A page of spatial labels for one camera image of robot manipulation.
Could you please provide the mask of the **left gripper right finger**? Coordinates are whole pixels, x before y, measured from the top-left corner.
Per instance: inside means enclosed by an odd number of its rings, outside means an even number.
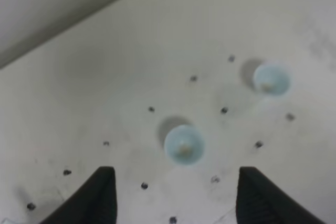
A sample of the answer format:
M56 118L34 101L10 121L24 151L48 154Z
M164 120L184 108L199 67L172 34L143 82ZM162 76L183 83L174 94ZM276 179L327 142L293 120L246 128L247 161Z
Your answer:
M241 167L236 197L237 223L323 223L255 167Z

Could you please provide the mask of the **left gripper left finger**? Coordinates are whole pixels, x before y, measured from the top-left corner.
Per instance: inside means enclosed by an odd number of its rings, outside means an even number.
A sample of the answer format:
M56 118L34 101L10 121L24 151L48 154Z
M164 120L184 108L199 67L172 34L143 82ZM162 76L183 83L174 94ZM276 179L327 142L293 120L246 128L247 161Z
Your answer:
M42 223L117 223L117 190L113 167L99 167Z

